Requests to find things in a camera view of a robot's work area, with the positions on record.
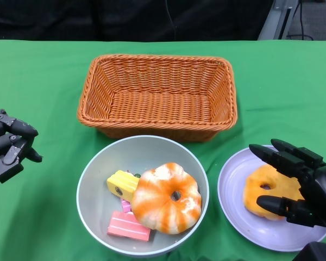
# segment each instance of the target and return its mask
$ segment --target orange and white donut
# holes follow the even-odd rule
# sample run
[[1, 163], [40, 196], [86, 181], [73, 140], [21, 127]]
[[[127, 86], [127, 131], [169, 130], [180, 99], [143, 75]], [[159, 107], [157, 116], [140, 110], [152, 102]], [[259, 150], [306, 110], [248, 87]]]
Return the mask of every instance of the orange and white donut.
[[[176, 201], [172, 199], [175, 192], [181, 195]], [[197, 182], [176, 163], [146, 171], [130, 204], [141, 225], [167, 234], [192, 227], [202, 211]]]

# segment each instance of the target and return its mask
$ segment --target wicker basket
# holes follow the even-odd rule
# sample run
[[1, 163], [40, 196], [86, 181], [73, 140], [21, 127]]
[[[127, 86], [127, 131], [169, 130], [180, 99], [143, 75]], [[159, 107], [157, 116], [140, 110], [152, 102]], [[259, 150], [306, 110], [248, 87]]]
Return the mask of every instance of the wicker basket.
[[213, 57], [104, 55], [91, 63], [77, 116], [110, 138], [208, 141], [237, 120], [232, 67]]

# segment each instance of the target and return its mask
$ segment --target pink wafer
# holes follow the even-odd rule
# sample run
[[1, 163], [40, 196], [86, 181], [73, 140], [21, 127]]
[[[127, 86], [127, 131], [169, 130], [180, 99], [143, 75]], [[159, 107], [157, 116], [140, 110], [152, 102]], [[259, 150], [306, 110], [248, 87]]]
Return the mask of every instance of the pink wafer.
[[130, 203], [127, 200], [121, 199], [123, 212], [127, 213], [131, 211]]
[[148, 241], [151, 229], [141, 226], [133, 213], [114, 211], [108, 234]]

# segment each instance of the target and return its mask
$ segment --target toy donut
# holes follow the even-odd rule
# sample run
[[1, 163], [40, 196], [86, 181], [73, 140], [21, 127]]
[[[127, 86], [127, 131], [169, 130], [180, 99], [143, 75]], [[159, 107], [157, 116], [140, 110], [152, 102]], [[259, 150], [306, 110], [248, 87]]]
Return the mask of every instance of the toy donut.
[[303, 197], [298, 190], [299, 188], [300, 185], [296, 178], [288, 178], [272, 166], [264, 165], [247, 177], [243, 192], [244, 205], [257, 216], [264, 216], [269, 220], [280, 220], [284, 217], [273, 214], [257, 205], [257, 198], [262, 195], [270, 195], [302, 200]]
[[167, 163], [141, 176], [130, 204], [141, 225], [178, 234], [199, 219], [202, 197], [197, 182], [181, 166]]

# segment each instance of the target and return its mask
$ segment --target plate rim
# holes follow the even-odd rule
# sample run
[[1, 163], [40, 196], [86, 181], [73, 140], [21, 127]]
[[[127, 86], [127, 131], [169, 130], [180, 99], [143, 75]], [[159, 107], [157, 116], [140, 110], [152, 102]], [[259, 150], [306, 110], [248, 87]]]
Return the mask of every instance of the plate rim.
[[[269, 148], [274, 148], [273, 145], [263, 145], [265, 147], [269, 147]], [[234, 158], [236, 157], [238, 154], [242, 153], [243, 151], [246, 151], [246, 150], [249, 150], [250, 148], [249, 147], [246, 147], [238, 152], [236, 152], [235, 154], [233, 154], [225, 163], [224, 165], [222, 166], [222, 169], [220, 171], [220, 174], [218, 175], [218, 181], [217, 181], [217, 196], [218, 196], [218, 201], [221, 205], [221, 208], [222, 208], [222, 212], [223, 214], [226, 216], [228, 222], [231, 223], [231, 225], [243, 236], [245, 237], [247, 240], [251, 241], [252, 243], [258, 245], [258, 246], [261, 246], [263, 248], [266, 248], [266, 249], [269, 249], [269, 250], [273, 250], [273, 251], [277, 251], [277, 252], [297, 252], [297, 251], [300, 251], [303, 249], [303, 247], [300, 247], [300, 248], [294, 248], [294, 249], [290, 249], [290, 250], [278, 250], [276, 248], [272, 248], [272, 247], [268, 247], [268, 246], [265, 246], [264, 244], [262, 243], [259, 243], [259, 242], [255, 242], [254, 240], [250, 239], [249, 237], [247, 237], [237, 226], [234, 225], [234, 223], [231, 221], [230, 217], [227, 215], [225, 209], [224, 209], [224, 206], [222, 204], [222, 200], [221, 200], [221, 193], [220, 193], [220, 180], [221, 180], [221, 175], [222, 175], [222, 172], [224, 170], [224, 168], [227, 166], [227, 164]], [[326, 233], [317, 241], [317, 242], [320, 242], [322, 241], [324, 238], [326, 237]]]
[[[194, 159], [195, 161], [198, 163], [199, 167], [202, 169], [203, 174], [204, 174], [204, 178], [206, 180], [206, 200], [205, 200], [205, 207], [204, 210], [202, 211], [202, 213], [200, 214], [200, 217], [198, 219], [198, 221], [193, 225], [193, 227], [191, 228], [191, 230], [188, 232], [188, 234], [186, 234], [181, 240], [177, 241], [176, 243], [172, 244], [171, 246], [165, 247], [163, 249], [160, 250], [155, 250], [155, 251], [150, 251], [150, 252], [132, 252], [132, 251], [125, 251], [125, 250], [121, 250], [119, 248], [116, 248], [114, 246], [111, 246], [110, 244], [104, 242], [101, 238], [99, 238], [98, 236], [96, 236], [93, 231], [88, 227], [88, 225], [86, 224], [86, 222], [83, 219], [81, 210], [80, 210], [80, 205], [79, 205], [79, 189], [81, 186], [81, 182], [83, 179], [84, 174], [86, 173], [86, 170], [88, 169], [88, 167], [91, 165], [91, 163], [93, 162], [93, 160], [95, 160], [95, 158], [101, 154], [104, 150], [106, 150], [107, 148], [121, 142], [124, 140], [129, 140], [129, 139], [135, 139], [135, 138], [156, 138], [156, 139], [161, 139], [161, 140], [166, 140], [169, 141], [171, 143], [174, 143], [176, 145], [178, 145], [179, 147], [183, 148], [186, 152], [188, 152]], [[209, 205], [209, 198], [210, 198], [210, 189], [209, 189], [209, 180], [208, 177], [206, 175], [205, 169], [203, 168], [203, 165], [200, 163], [200, 161], [198, 160], [198, 158], [185, 146], [181, 145], [180, 143], [174, 141], [174, 140], [170, 140], [168, 138], [164, 138], [164, 137], [160, 137], [160, 136], [155, 136], [155, 135], [136, 135], [136, 136], [130, 136], [124, 139], [120, 139], [117, 140], [115, 142], [112, 142], [111, 144], [105, 146], [103, 149], [101, 149], [86, 165], [86, 167], [84, 168], [80, 179], [78, 181], [78, 185], [77, 185], [77, 191], [76, 191], [76, 205], [77, 205], [77, 211], [79, 214], [79, 217], [84, 225], [84, 227], [87, 229], [87, 231], [92, 235], [93, 238], [95, 238], [99, 243], [101, 243], [102, 245], [106, 246], [107, 248], [126, 255], [126, 256], [131, 256], [131, 257], [135, 257], [135, 258], [149, 258], [149, 257], [155, 257], [155, 256], [159, 256], [161, 254], [170, 252], [172, 250], [174, 250], [176, 247], [178, 247], [179, 245], [183, 244], [195, 231], [196, 229], [199, 227], [199, 225], [202, 223], [205, 215], [206, 215], [206, 211], [208, 209], [208, 205]]]

